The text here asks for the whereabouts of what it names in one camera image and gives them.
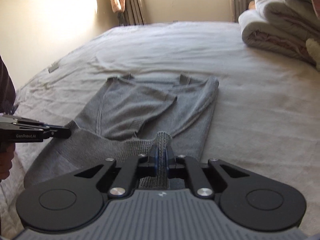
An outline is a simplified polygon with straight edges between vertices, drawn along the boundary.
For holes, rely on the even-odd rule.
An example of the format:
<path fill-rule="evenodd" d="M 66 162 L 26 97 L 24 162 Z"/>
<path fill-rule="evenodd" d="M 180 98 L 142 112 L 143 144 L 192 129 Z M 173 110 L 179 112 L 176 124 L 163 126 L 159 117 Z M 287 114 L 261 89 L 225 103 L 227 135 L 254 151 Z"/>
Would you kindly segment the operator left hand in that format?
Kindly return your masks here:
<path fill-rule="evenodd" d="M 14 159 L 16 145 L 14 143 L 3 144 L 1 146 L 1 165 L 0 165 L 0 179 L 6 180 L 10 176 L 12 168 L 12 160 Z"/>

